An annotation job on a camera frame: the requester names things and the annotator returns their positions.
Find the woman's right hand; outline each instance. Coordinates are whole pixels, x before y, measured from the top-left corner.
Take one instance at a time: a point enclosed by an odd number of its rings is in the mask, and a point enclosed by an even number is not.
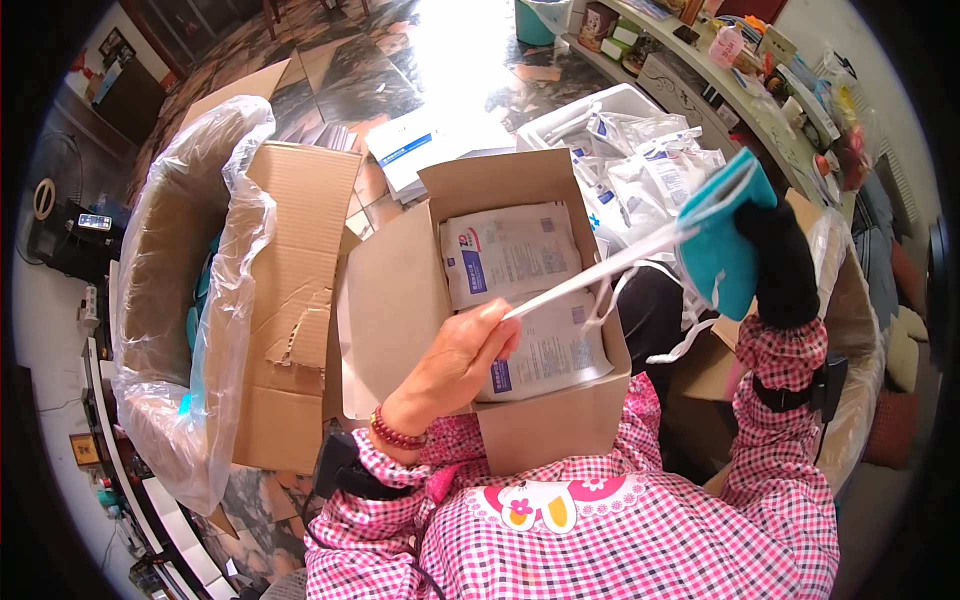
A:
[[[418,436],[437,417],[470,404],[490,377],[493,360],[507,359],[519,344],[520,319],[500,321],[511,310],[497,299],[447,319],[430,350],[384,402],[384,424]]]

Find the red bead bracelet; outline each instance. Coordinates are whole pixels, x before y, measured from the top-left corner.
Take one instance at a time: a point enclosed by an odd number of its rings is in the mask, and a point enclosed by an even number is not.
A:
[[[425,433],[418,436],[405,436],[402,433],[397,433],[383,422],[382,413],[382,406],[377,405],[373,410],[373,414],[370,415],[370,429],[372,429],[381,440],[401,450],[419,450],[426,445]]]

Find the smartphone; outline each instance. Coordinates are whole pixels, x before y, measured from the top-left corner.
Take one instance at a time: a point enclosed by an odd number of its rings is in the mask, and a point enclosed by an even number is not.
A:
[[[677,29],[673,30],[673,35],[676,36],[676,37],[679,37],[680,39],[682,39],[682,40],[685,41],[686,43],[690,44],[691,46],[693,45],[693,43],[694,43],[695,41],[697,41],[698,39],[700,39],[700,34],[698,34],[697,32],[693,31],[692,29],[690,29],[690,28],[687,27],[686,25],[681,25],[681,26],[678,27]]]
[[[110,231],[113,225],[113,219],[103,215],[82,214],[77,219],[77,227],[85,229],[97,229],[98,231]]]

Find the picture frame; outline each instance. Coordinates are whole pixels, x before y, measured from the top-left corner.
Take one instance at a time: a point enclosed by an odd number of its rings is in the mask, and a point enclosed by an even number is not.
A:
[[[107,34],[107,38],[104,39],[103,43],[100,44],[100,54],[104,56],[104,68],[109,69],[113,66],[113,63],[120,59],[120,65],[123,66],[130,62],[136,52],[133,50],[132,46],[127,42],[127,39],[123,37],[123,34],[120,33],[120,30],[114,27],[110,30],[110,33]]]
[[[70,434],[70,447],[73,448],[73,458],[77,467],[92,467],[100,464],[100,454],[93,435],[89,433]]]

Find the plastic bucket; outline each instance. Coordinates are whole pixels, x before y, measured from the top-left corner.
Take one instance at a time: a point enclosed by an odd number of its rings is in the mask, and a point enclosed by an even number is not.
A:
[[[547,29],[533,9],[520,0],[514,0],[514,7],[517,39],[531,46],[549,46],[553,43],[556,36]]]

